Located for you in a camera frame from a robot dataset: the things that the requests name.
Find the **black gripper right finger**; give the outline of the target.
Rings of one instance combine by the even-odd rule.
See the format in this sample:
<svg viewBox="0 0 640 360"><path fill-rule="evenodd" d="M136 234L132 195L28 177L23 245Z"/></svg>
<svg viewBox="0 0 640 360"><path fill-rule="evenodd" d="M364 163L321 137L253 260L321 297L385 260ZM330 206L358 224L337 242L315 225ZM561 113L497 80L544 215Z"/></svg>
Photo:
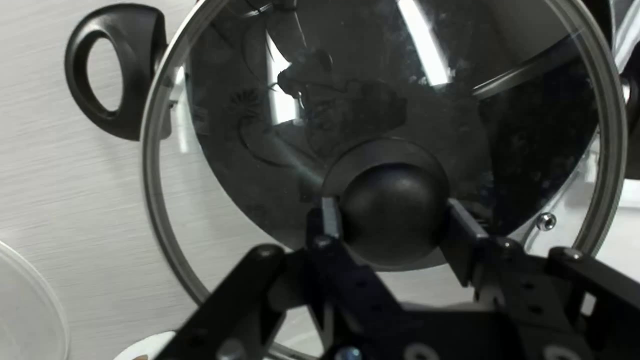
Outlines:
<svg viewBox="0 0 640 360"><path fill-rule="evenodd" d="M453 303L462 312L525 312L521 280L529 255L520 242L489 236L456 198L447 199L447 224L439 249L456 280L472 297Z"/></svg>

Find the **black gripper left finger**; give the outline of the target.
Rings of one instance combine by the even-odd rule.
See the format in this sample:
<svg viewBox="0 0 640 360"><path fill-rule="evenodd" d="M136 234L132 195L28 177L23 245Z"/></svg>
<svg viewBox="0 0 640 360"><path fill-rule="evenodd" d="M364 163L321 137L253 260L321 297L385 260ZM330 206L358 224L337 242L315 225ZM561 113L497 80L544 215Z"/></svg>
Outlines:
<svg viewBox="0 0 640 360"><path fill-rule="evenodd" d="M336 198L321 198L308 213L305 254L315 277L311 316L330 360L393 360L391 321L398 302L369 266L346 249Z"/></svg>

